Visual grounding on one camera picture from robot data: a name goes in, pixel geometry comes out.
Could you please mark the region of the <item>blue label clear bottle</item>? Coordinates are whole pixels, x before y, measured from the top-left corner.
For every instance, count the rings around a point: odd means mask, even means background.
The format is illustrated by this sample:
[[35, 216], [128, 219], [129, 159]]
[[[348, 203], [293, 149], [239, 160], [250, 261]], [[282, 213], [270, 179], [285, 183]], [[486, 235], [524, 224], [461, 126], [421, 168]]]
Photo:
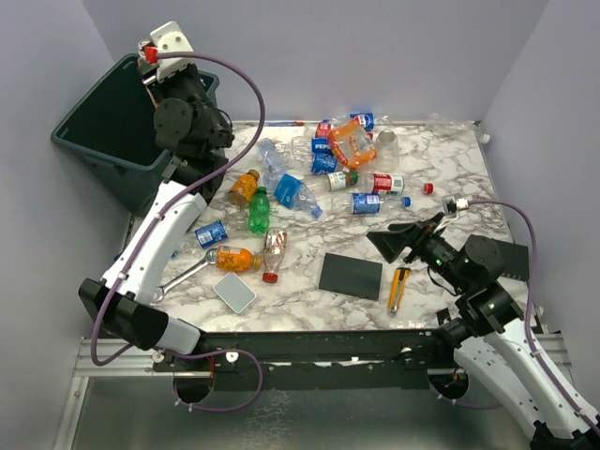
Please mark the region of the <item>blue label clear bottle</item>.
[[332, 200], [331, 210], [354, 216], [392, 214], [412, 206], [412, 199], [405, 196], [375, 193], [351, 193]]

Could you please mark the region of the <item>red label clear bottle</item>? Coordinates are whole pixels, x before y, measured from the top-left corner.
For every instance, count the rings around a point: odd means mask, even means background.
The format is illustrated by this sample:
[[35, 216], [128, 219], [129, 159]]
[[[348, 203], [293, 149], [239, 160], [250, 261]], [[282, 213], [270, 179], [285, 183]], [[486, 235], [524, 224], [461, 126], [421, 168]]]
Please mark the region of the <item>red label clear bottle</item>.
[[415, 196], [431, 195], [434, 185], [415, 178], [386, 172], [362, 173], [358, 177], [357, 187], [365, 193], [394, 194]]

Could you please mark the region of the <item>red cap clear bottle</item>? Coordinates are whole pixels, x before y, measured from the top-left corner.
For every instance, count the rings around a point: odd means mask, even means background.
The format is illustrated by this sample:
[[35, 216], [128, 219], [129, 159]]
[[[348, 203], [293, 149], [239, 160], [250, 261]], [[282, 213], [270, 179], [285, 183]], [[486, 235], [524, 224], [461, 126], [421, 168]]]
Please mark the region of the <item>red cap clear bottle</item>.
[[262, 281], [269, 284], [278, 282], [278, 271], [285, 257], [288, 234], [280, 228], [269, 228], [263, 243]]

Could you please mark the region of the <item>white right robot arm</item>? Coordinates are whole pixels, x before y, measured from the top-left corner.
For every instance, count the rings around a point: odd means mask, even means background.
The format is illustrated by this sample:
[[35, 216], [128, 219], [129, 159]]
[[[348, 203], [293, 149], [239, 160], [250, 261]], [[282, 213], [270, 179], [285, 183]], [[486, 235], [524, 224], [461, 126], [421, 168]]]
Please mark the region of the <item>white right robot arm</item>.
[[530, 320], [499, 283], [504, 260], [498, 244], [472, 234], [460, 249], [441, 231], [443, 215], [367, 239], [392, 263], [419, 260], [457, 292], [457, 318], [440, 325], [430, 344], [440, 366], [457, 363], [519, 423], [532, 449], [596, 449], [599, 412], [573, 387], [533, 336]]

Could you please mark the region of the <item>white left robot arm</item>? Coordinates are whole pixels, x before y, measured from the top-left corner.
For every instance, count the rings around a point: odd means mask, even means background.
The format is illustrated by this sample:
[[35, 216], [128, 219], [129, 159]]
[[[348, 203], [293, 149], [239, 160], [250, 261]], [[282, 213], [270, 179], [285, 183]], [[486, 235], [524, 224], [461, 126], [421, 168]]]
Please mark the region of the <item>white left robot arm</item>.
[[82, 282], [79, 296], [94, 321], [93, 341], [108, 332], [130, 347], [174, 352], [193, 370], [206, 361], [201, 330], [152, 303], [167, 262], [231, 166], [223, 151], [233, 143], [233, 127], [190, 60], [141, 63], [140, 72], [156, 105], [157, 145], [172, 160], [132, 240], [101, 279]]

